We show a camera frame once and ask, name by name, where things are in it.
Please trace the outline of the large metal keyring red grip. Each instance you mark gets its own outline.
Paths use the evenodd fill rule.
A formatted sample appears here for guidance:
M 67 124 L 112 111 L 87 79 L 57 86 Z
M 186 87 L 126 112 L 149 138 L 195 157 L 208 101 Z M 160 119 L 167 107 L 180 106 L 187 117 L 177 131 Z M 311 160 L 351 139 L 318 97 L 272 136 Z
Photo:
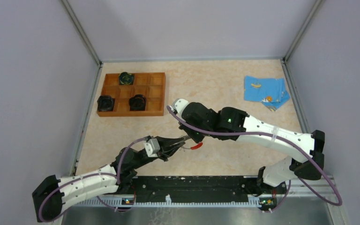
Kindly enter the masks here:
M 193 141 L 193 139 L 191 137 L 187 136 L 187 135 L 181 136 L 180 139 L 182 139 L 183 142 L 186 142 L 187 140 Z M 186 150 L 196 150 L 196 149 L 202 147 L 202 145 L 203 145 L 203 142 L 193 143 L 193 146 L 189 147 L 189 146 L 183 145 L 183 146 L 181 146 L 181 149 L 183 149 L 184 151 L 186 151 Z

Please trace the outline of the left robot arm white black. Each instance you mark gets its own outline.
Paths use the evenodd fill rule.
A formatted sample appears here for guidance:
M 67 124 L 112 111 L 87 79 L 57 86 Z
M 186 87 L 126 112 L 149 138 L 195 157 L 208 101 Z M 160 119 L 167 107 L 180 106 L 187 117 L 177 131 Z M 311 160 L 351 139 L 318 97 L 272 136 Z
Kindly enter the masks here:
M 52 222 L 73 205 L 99 195 L 129 192 L 137 168 L 156 159 L 168 161 L 188 139 L 189 136 L 146 136 L 123 148 L 114 162 L 95 171 L 61 178 L 46 177 L 32 192 L 37 221 Z

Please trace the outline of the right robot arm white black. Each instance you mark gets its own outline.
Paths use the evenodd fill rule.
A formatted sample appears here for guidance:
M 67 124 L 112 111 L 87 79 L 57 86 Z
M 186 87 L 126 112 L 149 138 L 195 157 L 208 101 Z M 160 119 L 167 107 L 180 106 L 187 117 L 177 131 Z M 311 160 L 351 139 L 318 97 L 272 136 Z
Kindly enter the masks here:
M 265 123 L 245 111 L 224 107 L 218 112 L 201 103 L 178 99 L 168 107 L 180 129 L 200 143 L 209 136 L 222 141 L 255 143 L 287 157 L 259 169 L 256 187 L 269 193 L 286 180 L 319 180 L 324 167 L 325 133 L 298 133 Z

